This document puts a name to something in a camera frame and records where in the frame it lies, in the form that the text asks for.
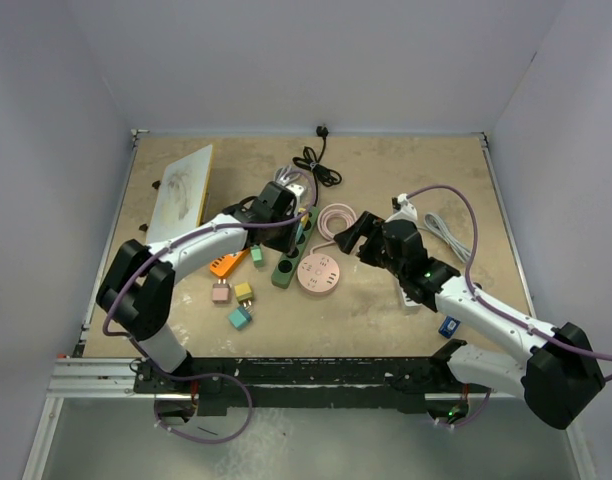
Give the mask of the yellow usb charger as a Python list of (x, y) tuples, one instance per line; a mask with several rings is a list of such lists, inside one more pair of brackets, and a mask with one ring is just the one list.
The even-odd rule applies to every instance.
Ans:
[(300, 221), (302, 223), (305, 223), (305, 222), (307, 222), (309, 220), (310, 213), (309, 213), (309, 211), (307, 209), (300, 208), (298, 210), (298, 216), (300, 217)]

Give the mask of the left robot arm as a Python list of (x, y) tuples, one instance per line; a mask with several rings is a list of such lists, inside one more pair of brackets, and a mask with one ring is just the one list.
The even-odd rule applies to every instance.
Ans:
[(170, 392), (188, 387), (192, 356), (168, 326), (175, 286), (219, 257), (264, 245), (281, 253), (294, 250), (299, 216), (295, 193), (274, 181), (257, 196), (224, 208), (212, 220), (173, 239), (144, 245), (124, 242), (96, 295), (105, 313), (103, 331), (119, 324), (157, 369), (157, 381)]

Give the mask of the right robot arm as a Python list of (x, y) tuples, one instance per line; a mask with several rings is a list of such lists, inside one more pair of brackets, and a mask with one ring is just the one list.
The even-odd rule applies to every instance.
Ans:
[(525, 401), (545, 424), (565, 430), (605, 386), (586, 333), (527, 316), (474, 285), (457, 269), (427, 253), (415, 223), (383, 220), (369, 212), (334, 237), (340, 251), (387, 270), (416, 303), (458, 320), (497, 346), (457, 347), (431, 366), (442, 391), (476, 384)]

